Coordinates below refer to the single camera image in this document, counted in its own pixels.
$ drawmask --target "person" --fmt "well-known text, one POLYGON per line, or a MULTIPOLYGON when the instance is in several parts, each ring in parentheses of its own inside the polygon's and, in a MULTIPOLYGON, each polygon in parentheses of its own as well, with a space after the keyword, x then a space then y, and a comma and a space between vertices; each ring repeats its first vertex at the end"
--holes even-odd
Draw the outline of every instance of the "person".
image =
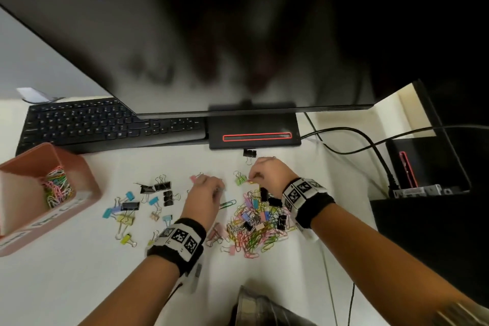
MULTIPOLYGON (((299 178, 279 159, 258 158, 251 168, 249 179, 274 196, 282 196, 286 190, 292 190, 293 185, 303 181, 309 187, 319 186, 319 193, 302 201, 302 206, 298 206, 296 214, 292 215, 295 215, 297 222, 303 227, 310 225, 358 289, 389 324, 488 324, 489 317, 485 308, 475 304, 395 243, 335 204, 319 184, 299 178)), ((222 180, 200 175, 188 194, 181 218, 170 226, 175 230, 172 238, 180 229, 180 236, 176 239, 189 236, 185 241, 186 248, 190 247, 196 253, 198 250, 194 249, 196 245, 190 237, 197 241, 200 236, 201 242, 205 239, 206 232, 216 219, 223 190, 222 180)), ((290 206, 287 199, 283 198, 283 201, 290 206)), ((113 320, 117 320, 118 326, 155 324, 180 275, 189 270, 192 261, 195 261, 192 259, 195 255, 184 258, 178 256, 177 253, 184 250, 175 246, 179 242, 169 240, 168 237, 165 232, 160 235, 141 264, 80 326, 106 326, 112 324, 113 320), (127 307, 127 294, 131 294, 130 307, 127 307)), ((253 297, 253 294, 248 293, 245 296, 253 297)), ((286 323, 264 318, 260 324, 312 324, 298 316, 285 318, 286 323)), ((243 324, 239 323, 236 315, 233 321, 231 324, 243 324)))

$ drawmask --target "white desk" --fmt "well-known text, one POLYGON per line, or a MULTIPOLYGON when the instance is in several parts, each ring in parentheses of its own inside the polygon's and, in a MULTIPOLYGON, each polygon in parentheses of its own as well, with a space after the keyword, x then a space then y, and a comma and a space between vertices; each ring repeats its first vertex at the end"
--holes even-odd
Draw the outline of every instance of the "white desk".
MULTIPOLYGON (((0 101, 0 162, 14 156, 27 108, 19 100, 0 101)), ((318 113, 312 114, 312 119, 317 128, 357 127, 376 141, 392 135, 384 131, 377 114, 379 108, 382 106, 367 111, 318 113)), ((392 107, 382 109, 382 113, 386 111, 397 123, 396 117, 402 120, 403 114, 392 107)), ((298 114, 298 121, 301 134, 311 131, 303 114, 298 114)), ((323 139, 342 150, 364 145, 363 140, 344 132, 328 133, 323 139)), ((369 198, 381 198, 382 194, 368 178, 384 188, 386 181, 369 152, 346 159, 330 154, 320 144, 303 141, 300 147, 258 150, 258 156, 266 155, 277 156, 299 175, 316 179, 331 191, 338 204, 375 226, 369 198)), ((23 249, 0 258, 2 324, 76 325, 139 264, 153 230, 161 231, 164 222, 150 220, 150 206, 142 205, 134 225, 126 231, 138 242, 136 248, 131 248, 115 240, 118 224, 101 217, 113 205, 114 197, 138 191, 133 182, 150 184, 156 176, 166 174, 174 193, 182 194, 181 201, 163 208, 162 215, 171 213, 174 218, 179 216, 186 191, 192 186, 190 175, 202 171, 223 178, 225 198, 236 199, 238 204, 242 193, 253 189, 253 185, 237 187, 233 182, 234 170, 247 174, 250 168, 240 150, 210 151, 207 145, 162 146, 100 152, 85 159, 104 193, 102 199, 23 249)), ((221 210, 217 221, 224 223, 235 208, 221 210)), ((298 231, 254 260, 240 253, 234 257, 221 253, 219 245, 208 248, 204 255, 197 291, 190 295, 195 302, 193 308, 186 307, 189 295, 177 292, 156 324, 227 324, 241 284, 319 325, 347 323, 351 280, 324 245, 305 241, 298 231)), ((131 306, 131 294, 127 297, 131 306)), ((359 291, 351 316, 351 325, 358 324, 386 324, 359 291)))

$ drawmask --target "black monitor stand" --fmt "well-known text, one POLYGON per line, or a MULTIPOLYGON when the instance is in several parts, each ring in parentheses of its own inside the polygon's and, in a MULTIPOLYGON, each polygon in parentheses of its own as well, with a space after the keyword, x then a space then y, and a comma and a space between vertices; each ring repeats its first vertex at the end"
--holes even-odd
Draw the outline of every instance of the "black monitor stand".
POLYGON ((211 150, 301 144, 295 113, 212 116, 207 122, 211 150))

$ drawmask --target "keyboard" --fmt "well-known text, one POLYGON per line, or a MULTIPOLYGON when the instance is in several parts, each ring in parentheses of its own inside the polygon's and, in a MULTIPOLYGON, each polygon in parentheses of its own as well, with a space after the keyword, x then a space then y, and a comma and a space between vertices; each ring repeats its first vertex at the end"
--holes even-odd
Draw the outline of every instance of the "keyboard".
POLYGON ((80 154, 205 137, 205 118, 141 120, 115 98, 81 100, 30 106, 15 155, 43 142, 80 154))

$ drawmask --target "computer monitor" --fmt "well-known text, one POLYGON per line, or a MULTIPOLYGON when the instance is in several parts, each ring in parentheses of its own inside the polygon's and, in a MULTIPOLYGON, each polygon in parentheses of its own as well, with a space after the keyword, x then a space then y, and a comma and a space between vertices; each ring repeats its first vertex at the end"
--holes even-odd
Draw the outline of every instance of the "computer monitor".
POLYGON ((475 0, 0 5, 141 118, 369 108, 464 62, 487 14, 475 0))

